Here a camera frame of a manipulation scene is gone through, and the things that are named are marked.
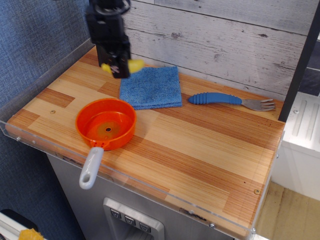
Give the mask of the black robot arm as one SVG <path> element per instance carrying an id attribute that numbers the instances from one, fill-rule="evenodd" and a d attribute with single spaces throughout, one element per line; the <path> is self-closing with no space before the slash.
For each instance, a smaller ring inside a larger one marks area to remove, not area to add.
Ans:
<path id="1" fill-rule="evenodd" d="M 130 76 L 131 45 L 122 17 L 130 7 L 129 0 L 90 0 L 85 10 L 90 39 L 96 45 L 98 64 L 110 67 L 115 79 Z"/>

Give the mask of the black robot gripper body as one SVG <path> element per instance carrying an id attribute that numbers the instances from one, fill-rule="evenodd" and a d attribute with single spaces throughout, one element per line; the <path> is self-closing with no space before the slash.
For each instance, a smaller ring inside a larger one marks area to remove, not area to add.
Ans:
<path id="1" fill-rule="evenodd" d="M 131 52 L 123 15 L 131 8 L 129 0 L 90 0 L 85 10 L 91 42 L 96 45 L 99 65 L 109 63 L 109 52 Z"/>

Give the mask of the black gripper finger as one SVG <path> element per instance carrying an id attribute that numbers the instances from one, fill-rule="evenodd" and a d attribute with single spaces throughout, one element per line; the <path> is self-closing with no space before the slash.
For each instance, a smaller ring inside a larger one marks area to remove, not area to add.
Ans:
<path id="1" fill-rule="evenodd" d="M 129 51 L 114 52 L 110 51 L 108 65 L 115 79 L 126 79 L 130 76 L 129 59 L 131 53 Z"/>

